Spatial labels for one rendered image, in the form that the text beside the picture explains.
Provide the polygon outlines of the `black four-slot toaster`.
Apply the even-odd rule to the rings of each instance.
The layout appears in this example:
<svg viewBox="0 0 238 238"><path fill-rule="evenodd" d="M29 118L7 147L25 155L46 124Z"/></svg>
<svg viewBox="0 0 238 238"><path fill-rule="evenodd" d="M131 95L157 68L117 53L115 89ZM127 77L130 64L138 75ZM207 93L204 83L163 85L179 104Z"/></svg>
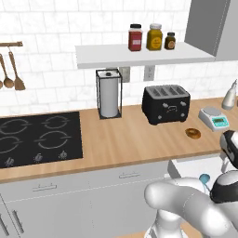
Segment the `black four-slot toaster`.
<svg viewBox="0 0 238 238"><path fill-rule="evenodd" d="M182 86L146 86L141 109L151 125L185 122L190 109L191 95Z"/></svg>

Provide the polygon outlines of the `brown bagel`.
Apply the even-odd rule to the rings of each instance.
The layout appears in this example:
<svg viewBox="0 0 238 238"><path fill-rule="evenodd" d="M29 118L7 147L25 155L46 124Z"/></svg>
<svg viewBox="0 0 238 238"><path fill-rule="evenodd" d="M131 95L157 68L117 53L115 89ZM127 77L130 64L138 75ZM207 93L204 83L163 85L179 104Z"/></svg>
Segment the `brown bagel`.
<svg viewBox="0 0 238 238"><path fill-rule="evenodd" d="M187 128L185 133L191 139L199 139L201 137L201 132L196 128Z"/></svg>

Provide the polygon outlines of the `white wall outlet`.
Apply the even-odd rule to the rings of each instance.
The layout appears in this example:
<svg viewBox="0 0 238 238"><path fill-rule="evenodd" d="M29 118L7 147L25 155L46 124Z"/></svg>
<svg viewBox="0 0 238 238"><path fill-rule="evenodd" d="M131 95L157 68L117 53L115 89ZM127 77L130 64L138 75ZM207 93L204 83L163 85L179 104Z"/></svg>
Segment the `white wall outlet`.
<svg viewBox="0 0 238 238"><path fill-rule="evenodd" d="M120 67L119 72L123 77L123 82L129 83L130 82L130 68L129 67Z"/></svg>
<svg viewBox="0 0 238 238"><path fill-rule="evenodd" d="M145 66L144 67L144 80L152 81L154 79L155 66Z"/></svg>

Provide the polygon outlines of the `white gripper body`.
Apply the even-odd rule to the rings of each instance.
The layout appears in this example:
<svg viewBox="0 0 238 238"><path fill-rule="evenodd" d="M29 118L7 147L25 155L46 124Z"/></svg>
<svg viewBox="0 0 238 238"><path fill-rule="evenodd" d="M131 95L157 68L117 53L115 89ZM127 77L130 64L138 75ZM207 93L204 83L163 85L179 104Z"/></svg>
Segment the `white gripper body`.
<svg viewBox="0 0 238 238"><path fill-rule="evenodd" d="M221 172L226 173L227 172L227 167L230 164L230 159L228 157L225 157L222 162L221 166Z"/></svg>

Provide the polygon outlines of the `black hob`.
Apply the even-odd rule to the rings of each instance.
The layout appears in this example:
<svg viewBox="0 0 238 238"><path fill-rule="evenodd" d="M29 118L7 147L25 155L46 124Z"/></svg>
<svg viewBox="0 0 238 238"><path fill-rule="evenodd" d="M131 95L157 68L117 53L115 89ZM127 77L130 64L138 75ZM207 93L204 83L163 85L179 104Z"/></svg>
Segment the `black hob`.
<svg viewBox="0 0 238 238"><path fill-rule="evenodd" d="M0 118L0 168L82 158L79 112Z"/></svg>

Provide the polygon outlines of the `white wall shelf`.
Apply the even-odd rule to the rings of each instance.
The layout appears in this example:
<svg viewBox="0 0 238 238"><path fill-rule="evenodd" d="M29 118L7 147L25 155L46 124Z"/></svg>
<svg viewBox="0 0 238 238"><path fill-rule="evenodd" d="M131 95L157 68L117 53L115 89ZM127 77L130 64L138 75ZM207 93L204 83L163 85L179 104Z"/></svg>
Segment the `white wall shelf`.
<svg viewBox="0 0 238 238"><path fill-rule="evenodd" d="M215 57L191 46L178 42L173 50L150 51L145 45L141 51L130 51L127 45L76 46L79 69L152 66L214 61Z"/></svg>

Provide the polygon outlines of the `wooden spatula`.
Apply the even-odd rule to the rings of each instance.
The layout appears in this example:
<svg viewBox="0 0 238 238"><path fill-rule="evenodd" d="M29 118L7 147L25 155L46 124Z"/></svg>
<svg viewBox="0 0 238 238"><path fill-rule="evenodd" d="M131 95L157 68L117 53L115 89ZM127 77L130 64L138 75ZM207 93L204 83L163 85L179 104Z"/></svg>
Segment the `wooden spatula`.
<svg viewBox="0 0 238 238"><path fill-rule="evenodd" d="M14 59L14 55L11 51L8 52L13 70L14 70L14 74L15 74L15 81L14 81L14 87L16 90L24 90L25 89L25 85L23 83L23 81L20 79L20 77L18 76L18 72L17 72L17 68L16 68L16 63L15 63L15 59Z"/></svg>

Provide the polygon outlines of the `blue ladle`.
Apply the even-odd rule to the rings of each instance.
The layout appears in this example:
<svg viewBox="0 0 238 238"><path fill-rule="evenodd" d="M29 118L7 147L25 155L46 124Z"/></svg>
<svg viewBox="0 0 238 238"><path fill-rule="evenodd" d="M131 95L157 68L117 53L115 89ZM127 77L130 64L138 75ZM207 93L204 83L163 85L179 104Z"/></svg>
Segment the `blue ladle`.
<svg viewBox="0 0 238 238"><path fill-rule="evenodd" d="M203 183L203 185L209 190L207 183L210 180L210 176L208 174L202 174L199 179L201 180L201 182Z"/></svg>

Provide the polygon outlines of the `yellow jar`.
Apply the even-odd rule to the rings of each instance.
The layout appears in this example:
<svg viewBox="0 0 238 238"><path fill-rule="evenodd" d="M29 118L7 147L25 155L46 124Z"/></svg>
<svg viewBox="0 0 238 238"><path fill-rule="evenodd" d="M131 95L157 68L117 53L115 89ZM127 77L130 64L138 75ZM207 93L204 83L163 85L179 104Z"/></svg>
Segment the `yellow jar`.
<svg viewBox="0 0 238 238"><path fill-rule="evenodd" d="M152 23L150 30L147 33L146 48L150 51L160 50L162 47L163 33L161 31L162 25L159 23Z"/></svg>

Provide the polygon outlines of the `wooden tool rail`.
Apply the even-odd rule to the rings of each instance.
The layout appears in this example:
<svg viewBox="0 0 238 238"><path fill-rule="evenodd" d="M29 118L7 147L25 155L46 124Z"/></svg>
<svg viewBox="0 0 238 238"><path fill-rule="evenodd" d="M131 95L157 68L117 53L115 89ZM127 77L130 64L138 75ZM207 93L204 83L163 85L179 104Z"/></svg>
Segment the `wooden tool rail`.
<svg viewBox="0 0 238 238"><path fill-rule="evenodd" d="M22 41L0 43L0 47L23 46Z"/></svg>

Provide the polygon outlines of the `grey wall cupboard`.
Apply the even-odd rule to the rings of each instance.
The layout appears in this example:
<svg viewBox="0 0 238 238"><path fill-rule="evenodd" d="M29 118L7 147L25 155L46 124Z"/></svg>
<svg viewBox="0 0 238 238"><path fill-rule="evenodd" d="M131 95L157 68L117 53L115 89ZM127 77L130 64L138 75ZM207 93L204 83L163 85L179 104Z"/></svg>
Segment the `grey wall cupboard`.
<svg viewBox="0 0 238 238"><path fill-rule="evenodd" d="M238 60L238 0L192 0L185 42L215 61Z"/></svg>

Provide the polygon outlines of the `small dark brown jar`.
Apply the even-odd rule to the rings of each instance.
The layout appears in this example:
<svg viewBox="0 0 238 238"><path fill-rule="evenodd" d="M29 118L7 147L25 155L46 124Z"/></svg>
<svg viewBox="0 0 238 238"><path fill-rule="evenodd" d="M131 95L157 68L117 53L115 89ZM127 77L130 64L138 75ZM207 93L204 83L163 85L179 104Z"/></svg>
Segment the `small dark brown jar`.
<svg viewBox="0 0 238 238"><path fill-rule="evenodd" d="M165 38L165 49L172 50L175 48L176 38L173 32L169 32Z"/></svg>

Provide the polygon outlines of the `grey drawer front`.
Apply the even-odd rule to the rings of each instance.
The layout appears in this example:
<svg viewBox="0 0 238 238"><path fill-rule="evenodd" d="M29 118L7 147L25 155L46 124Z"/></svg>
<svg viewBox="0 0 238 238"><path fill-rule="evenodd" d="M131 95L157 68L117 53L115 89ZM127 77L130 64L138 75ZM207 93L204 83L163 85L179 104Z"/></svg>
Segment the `grey drawer front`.
<svg viewBox="0 0 238 238"><path fill-rule="evenodd" d="M38 185L57 185L57 189L33 192ZM0 184L0 194L5 202L30 199L39 196L58 194L63 192L74 192L87 189L87 173L74 173L48 178L36 178L30 180L16 181Z"/></svg>
<svg viewBox="0 0 238 238"><path fill-rule="evenodd" d="M88 173L88 182L91 188L99 188L134 181L162 179L167 172L167 166L168 162L162 161L91 171ZM136 178L119 179L120 174L133 172L140 173L140 176Z"/></svg>

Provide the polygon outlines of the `red jar with black lid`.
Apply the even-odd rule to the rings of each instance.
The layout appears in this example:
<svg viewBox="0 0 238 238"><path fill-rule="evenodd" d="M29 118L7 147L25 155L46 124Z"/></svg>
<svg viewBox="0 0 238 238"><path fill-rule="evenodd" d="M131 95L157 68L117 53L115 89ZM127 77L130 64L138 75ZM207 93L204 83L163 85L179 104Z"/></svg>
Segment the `red jar with black lid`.
<svg viewBox="0 0 238 238"><path fill-rule="evenodd" d="M133 23L128 31L128 49L130 51L140 51L142 42L141 25Z"/></svg>

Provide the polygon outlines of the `white spray bottle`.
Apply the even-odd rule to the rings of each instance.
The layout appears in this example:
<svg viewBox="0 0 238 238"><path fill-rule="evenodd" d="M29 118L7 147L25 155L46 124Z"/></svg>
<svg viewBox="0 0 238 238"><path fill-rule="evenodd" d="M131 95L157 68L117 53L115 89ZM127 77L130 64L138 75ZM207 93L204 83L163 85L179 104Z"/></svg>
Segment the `white spray bottle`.
<svg viewBox="0 0 238 238"><path fill-rule="evenodd" d="M237 87L237 81L234 81L231 85L231 88L227 91L222 101L221 106L224 110L231 110L234 107L235 98L236 98L236 87Z"/></svg>

